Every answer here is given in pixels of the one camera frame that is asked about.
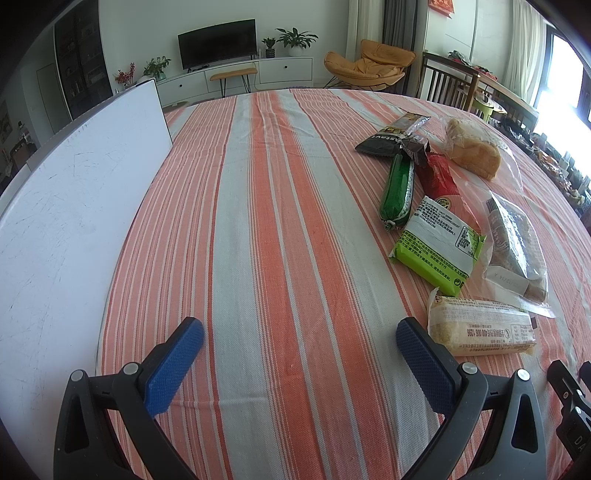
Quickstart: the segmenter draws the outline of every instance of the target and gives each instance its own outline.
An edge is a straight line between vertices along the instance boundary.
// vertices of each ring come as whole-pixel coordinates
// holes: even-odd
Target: plastic bag
[[[496,301],[429,295],[428,328],[433,341],[452,355],[532,353],[534,329],[529,314]]]
[[[546,303],[546,262],[527,215],[517,205],[492,192],[485,206],[493,245],[484,276],[501,288],[494,299],[553,316]]]
[[[480,225],[457,189],[449,171],[448,160],[438,153],[429,152],[426,156],[426,165],[415,167],[415,173],[421,181],[425,194],[480,234]]]
[[[442,117],[446,138],[443,149],[457,165],[479,177],[523,191],[521,173],[502,137],[478,117]]]

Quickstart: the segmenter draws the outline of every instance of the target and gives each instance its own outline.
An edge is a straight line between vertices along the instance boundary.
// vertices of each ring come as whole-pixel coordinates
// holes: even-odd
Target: dark cabinet
[[[98,0],[84,0],[56,22],[57,68],[72,119],[111,97],[100,42]]]

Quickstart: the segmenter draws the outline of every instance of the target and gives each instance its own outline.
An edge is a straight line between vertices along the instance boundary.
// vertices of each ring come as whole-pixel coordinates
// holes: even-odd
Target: rice cracker package
[[[444,295],[457,297],[480,256],[485,237],[424,196],[394,245],[401,261]]]

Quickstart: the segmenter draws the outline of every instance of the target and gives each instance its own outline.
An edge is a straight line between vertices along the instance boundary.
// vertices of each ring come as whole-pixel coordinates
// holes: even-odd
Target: striped tablecloth
[[[421,100],[347,90],[279,90],[167,114],[170,155],[131,226],[105,313],[99,370],[142,361],[185,316],[206,343],[160,425],[200,479],[398,479],[437,430],[397,351],[397,323],[426,326],[432,287],[387,255],[399,233],[377,209],[388,161],[359,141],[413,111],[435,149],[443,115]],[[521,206],[540,239],[555,319],[538,317],[534,355],[470,358],[485,373],[532,375],[548,478],[569,457],[545,383],[554,359],[591,359],[591,240],[554,185],[511,145]],[[417,181],[414,205],[422,198]],[[471,295],[470,282],[464,289]],[[136,472],[147,473],[115,428]],[[476,439],[454,476],[466,471]]]

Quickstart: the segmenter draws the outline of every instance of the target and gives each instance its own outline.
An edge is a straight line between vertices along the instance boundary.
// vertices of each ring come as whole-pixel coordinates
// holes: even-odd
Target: blue gripper pad
[[[585,362],[579,369],[579,377],[587,388],[591,390],[591,363]]]
[[[400,321],[396,328],[396,344],[433,411],[445,416],[451,414],[455,404],[454,383],[408,319]]]
[[[168,410],[203,345],[203,337],[202,323],[193,320],[146,382],[144,405],[152,418]]]

